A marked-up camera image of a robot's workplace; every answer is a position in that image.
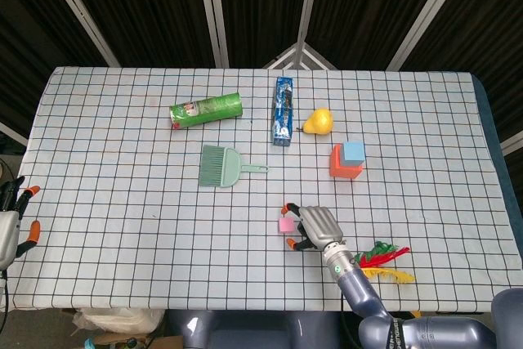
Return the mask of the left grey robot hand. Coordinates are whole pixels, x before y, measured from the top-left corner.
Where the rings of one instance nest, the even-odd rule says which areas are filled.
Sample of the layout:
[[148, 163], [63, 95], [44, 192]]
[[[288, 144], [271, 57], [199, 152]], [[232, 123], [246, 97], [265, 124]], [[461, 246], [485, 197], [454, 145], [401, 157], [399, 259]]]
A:
[[25, 177], [17, 177], [0, 186], [0, 272], [4, 272], [19, 257], [38, 244], [41, 225], [33, 220], [27, 240], [18, 243], [21, 221], [29, 200], [39, 191], [39, 186], [26, 188], [20, 196], [18, 192]]

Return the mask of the blue foam cube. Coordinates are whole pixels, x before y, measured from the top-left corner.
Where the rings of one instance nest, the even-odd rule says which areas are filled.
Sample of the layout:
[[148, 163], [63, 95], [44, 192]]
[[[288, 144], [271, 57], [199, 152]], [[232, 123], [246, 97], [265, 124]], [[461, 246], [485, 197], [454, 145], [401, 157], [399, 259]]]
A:
[[365, 161], [364, 143], [362, 141], [346, 141], [340, 150], [340, 162], [343, 166], [357, 167]]

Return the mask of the mint green hand brush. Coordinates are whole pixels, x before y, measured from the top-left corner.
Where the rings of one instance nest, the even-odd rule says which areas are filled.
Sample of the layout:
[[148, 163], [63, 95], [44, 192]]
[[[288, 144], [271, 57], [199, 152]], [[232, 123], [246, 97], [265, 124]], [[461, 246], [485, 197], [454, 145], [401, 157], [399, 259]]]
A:
[[199, 163], [199, 186], [233, 186], [243, 173], [268, 173], [264, 165], [245, 163], [236, 150], [218, 145], [204, 145]]

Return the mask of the large orange foam cube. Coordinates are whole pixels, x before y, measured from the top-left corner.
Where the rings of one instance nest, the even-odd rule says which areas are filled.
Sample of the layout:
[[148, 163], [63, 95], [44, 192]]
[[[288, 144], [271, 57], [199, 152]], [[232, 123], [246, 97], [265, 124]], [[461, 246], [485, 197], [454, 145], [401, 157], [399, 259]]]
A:
[[347, 167], [341, 165], [341, 145], [333, 147], [330, 155], [329, 174], [331, 177], [355, 179], [363, 172], [363, 166]]

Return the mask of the colourful feather shuttlecock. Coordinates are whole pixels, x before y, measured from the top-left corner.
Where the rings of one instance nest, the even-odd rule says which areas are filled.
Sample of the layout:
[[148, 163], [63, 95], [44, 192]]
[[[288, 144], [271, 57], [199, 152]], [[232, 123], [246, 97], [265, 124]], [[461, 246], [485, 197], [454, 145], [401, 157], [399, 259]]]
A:
[[393, 262], [409, 252], [409, 247], [399, 248], [394, 244], [377, 241], [371, 250], [357, 253], [355, 261], [368, 279], [382, 277], [393, 280], [397, 284], [408, 284], [415, 281], [414, 276], [388, 267], [387, 263]]

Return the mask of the yellow toy pear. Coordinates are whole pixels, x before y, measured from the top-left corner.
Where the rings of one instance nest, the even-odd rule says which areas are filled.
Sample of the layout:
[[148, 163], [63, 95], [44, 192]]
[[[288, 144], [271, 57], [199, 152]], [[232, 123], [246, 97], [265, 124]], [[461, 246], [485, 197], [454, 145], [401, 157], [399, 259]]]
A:
[[328, 135], [333, 130], [333, 115], [328, 108], [319, 108], [304, 122], [302, 130], [308, 134]]

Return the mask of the white black-grid tablecloth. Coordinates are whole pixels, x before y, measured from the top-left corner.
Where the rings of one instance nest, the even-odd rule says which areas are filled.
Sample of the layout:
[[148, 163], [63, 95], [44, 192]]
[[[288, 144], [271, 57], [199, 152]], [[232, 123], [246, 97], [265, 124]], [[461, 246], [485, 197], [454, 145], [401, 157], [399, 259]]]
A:
[[[523, 287], [523, 263], [482, 127], [472, 76], [293, 71], [294, 119], [330, 109], [325, 136], [273, 145], [278, 72], [60, 67], [48, 79], [20, 166], [38, 245], [9, 270], [11, 306], [334, 311], [319, 252], [279, 232], [286, 203], [329, 208], [353, 252], [409, 247], [373, 279], [391, 311], [488, 311]], [[170, 107], [239, 93], [243, 113], [175, 130]], [[364, 143], [363, 172], [331, 177], [333, 147]], [[268, 173], [199, 186], [204, 145]]]

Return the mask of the long blue cardboard box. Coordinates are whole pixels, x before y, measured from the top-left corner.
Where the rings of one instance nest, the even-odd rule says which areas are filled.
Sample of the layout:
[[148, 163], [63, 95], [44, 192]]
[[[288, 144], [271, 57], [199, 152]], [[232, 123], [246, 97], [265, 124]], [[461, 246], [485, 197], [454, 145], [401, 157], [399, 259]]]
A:
[[293, 135], [293, 79], [276, 79], [272, 108], [272, 141], [276, 146], [290, 146]]

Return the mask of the grey robot torso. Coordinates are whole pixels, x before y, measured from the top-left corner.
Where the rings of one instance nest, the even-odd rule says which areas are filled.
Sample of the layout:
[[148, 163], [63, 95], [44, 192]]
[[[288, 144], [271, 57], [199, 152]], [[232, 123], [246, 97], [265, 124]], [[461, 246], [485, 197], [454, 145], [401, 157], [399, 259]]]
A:
[[169, 310], [184, 349], [360, 349], [336, 311]]

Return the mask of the green cylindrical snack can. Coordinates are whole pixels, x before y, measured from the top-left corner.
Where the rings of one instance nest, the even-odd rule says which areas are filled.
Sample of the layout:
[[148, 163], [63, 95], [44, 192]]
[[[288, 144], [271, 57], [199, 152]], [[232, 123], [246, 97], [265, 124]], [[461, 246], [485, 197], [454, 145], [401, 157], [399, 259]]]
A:
[[190, 101], [170, 107], [172, 127], [175, 130], [241, 116], [242, 101], [239, 93]]

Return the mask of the white triangular screen foot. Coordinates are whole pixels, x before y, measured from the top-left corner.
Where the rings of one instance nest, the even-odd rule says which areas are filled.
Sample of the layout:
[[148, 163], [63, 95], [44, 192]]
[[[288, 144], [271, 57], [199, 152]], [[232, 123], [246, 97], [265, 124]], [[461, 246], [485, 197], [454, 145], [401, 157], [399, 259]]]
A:
[[304, 43], [299, 61], [297, 59], [297, 44], [293, 44], [274, 59], [270, 60], [264, 69], [295, 69], [295, 70], [336, 70], [337, 68], [309, 44]]

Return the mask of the brown cardboard box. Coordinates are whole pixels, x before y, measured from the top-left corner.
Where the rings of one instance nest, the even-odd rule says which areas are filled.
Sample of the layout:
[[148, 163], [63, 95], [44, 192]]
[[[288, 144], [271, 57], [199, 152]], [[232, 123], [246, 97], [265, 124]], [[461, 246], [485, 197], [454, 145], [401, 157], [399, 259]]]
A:
[[182, 336], [106, 333], [85, 343], [87, 349], [183, 349]]

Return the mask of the dark blue table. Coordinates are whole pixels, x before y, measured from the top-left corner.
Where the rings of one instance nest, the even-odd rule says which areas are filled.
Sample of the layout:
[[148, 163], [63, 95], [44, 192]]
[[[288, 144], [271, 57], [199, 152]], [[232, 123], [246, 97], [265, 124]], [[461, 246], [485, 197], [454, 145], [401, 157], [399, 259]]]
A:
[[517, 224], [523, 223], [523, 148], [507, 156], [503, 155], [497, 128], [489, 105], [489, 100], [481, 81], [472, 75], [476, 100], [485, 138], [503, 192], [507, 213]]

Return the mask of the black fabric screen panel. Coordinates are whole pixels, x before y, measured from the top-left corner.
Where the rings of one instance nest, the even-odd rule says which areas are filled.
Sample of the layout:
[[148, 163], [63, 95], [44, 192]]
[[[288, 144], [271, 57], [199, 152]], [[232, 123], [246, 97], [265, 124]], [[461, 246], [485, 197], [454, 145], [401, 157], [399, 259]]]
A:
[[297, 41], [303, 0], [221, 0], [232, 68], [261, 68]]
[[55, 68], [105, 64], [65, 0], [0, 0], [0, 123], [21, 136]]
[[203, 0], [82, 0], [123, 67], [212, 68]]
[[306, 43], [337, 69], [385, 70], [427, 0], [314, 0]]
[[507, 140], [523, 130], [523, 0], [446, 0], [402, 69], [474, 74]]

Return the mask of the white low frame bar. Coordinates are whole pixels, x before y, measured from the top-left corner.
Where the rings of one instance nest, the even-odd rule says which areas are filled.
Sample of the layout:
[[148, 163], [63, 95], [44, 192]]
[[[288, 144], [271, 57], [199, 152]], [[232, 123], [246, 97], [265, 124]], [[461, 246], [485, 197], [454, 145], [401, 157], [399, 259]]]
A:
[[516, 134], [511, 136], [501, 144], [503, 156], [507, 156], [521, 148], [523, 148], [523, 134]]
[[9, 136], [11, 139], [13, 139], [14, 141], [17, 141], [18, 143], [20, 143], [23, 146], [28, 145], [28, 139], [26, 137], [20, 135], [18, 132], [9, 128], [6, 124], [4, 124], [2, 122], [0, 122], [0, 132]]

